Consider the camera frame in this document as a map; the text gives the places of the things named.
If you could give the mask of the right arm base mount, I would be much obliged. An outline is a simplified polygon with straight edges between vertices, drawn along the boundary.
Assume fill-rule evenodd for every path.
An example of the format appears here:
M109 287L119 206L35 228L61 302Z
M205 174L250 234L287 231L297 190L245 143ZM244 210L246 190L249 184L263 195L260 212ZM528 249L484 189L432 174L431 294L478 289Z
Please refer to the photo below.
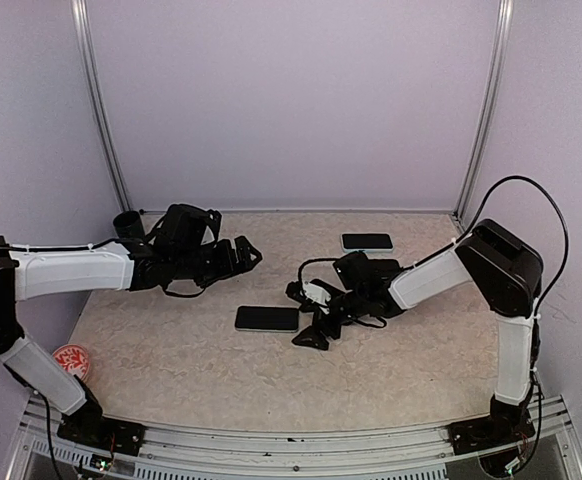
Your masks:
M508 404L490 399L489 414L474 419L457 421L447 426L455 455L491 449L514 443L535 435L535 427L528 410L533 391L530 390L519 404Z

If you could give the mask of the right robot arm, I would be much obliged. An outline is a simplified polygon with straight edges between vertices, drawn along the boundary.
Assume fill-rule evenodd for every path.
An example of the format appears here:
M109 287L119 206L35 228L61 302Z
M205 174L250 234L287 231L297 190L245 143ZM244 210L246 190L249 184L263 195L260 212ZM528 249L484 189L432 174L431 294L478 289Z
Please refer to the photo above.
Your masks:
M459 240L403 267L396 260L349 253L331 262L342 286L297 279L287 296L313 315L293 344L325 351L343 326L371 317L386 322L422 302L465 283L473 283L498 320L498 370L494 391L503 404L484 419L482 433L494 444L506 442L522 424L521 405L531 390L537 359L537 311L543 261L522 240L485 219Z

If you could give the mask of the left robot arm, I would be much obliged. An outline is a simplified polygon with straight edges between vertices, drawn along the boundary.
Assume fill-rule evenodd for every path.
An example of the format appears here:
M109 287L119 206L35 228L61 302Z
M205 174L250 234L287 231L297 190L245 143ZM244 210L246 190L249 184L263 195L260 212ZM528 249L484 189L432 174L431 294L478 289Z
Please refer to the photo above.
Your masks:
M37 297L73 292L170 290L191 280L201 291L218 281L252 271L261 253L244 236L220 236L222 215L187 204L173 204L150 229L138 211L119 214L116 235L79 246L9 244L0 236L0 362L17 379L37 390L73 430L92 445L111 434L108 418L88 388L29 338L17 320L16 305Z

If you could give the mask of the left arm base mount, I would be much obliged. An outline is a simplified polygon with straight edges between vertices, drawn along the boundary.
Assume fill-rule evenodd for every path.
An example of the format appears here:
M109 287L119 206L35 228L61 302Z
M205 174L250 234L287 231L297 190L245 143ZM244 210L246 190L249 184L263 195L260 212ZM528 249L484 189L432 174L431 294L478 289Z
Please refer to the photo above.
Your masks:
M85 392L85 399L86 402L75 413L62 415L57 435L62 439L112 454L137 457L144 441L146 426L105 416L90 391Z

